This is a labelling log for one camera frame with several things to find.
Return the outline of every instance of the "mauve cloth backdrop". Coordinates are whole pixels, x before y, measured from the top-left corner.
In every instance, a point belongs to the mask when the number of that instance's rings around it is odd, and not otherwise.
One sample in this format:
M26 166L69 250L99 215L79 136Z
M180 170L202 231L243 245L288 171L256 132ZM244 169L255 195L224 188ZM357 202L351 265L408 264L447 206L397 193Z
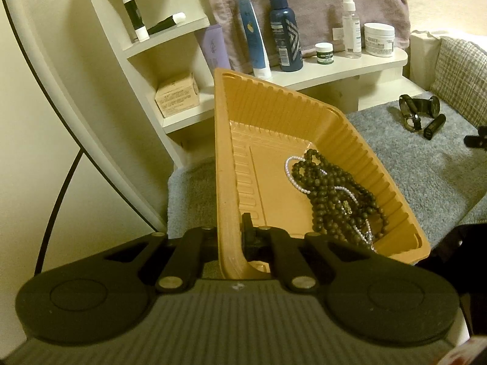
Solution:
M216 22L222 26L225 44L234 70L251 72L247 41L242 31L237 0L209 0ZM270 28L269 0L251 0L261 27L271 65L278 63L276 46ZM409 45L411 24L406 0L354 0L362 26L368 22L387 23L395 27L396 46ZM333 42L335 50L343 50L341 41L333 41L332 29L342 27L342 0L288 0L296 14L304 55L315 51L315 43Z

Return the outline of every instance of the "white jar lid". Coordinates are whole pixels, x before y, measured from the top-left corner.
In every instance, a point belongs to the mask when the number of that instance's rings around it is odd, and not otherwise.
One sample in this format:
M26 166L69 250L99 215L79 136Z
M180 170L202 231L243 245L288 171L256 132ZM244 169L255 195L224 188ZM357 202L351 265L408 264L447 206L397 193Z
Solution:
M315 48L316 52L333 52L333 44L330 42L318 42Z
M394 27L385 23L366 23L364 31L368 34L394 36Z

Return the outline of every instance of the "plaid cushion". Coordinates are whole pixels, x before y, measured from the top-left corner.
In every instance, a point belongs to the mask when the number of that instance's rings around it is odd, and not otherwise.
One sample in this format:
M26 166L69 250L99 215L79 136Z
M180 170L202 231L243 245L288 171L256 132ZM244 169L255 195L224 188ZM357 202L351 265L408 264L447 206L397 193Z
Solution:
M487 125L487 55L474 43L441 40L431 91L475 127Z

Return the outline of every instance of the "orange plastic tray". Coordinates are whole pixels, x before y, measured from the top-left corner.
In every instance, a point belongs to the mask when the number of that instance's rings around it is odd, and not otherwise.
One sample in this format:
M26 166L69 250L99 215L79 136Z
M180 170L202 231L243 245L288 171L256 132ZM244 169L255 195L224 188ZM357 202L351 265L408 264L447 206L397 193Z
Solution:
M371 191L389 218L378 253L405 263L430 245L382 163L338 109L295 91L230 70L215 72L217 213L220 266L226 278L268 278L242 253L242 213L254 226L297 238L312 230L309 199L288 181L284 163L317 149Z

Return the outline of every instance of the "white jar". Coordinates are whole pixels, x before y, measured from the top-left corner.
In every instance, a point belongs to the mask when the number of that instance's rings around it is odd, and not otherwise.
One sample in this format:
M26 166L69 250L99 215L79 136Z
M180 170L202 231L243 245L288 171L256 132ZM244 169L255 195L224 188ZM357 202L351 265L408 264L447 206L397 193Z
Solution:
M333 44L330 42L319 42L315 45L316 59L320 64L333 63Z
M394 27L384 23L364 24L365 50L378 57L391 57L394 53Z

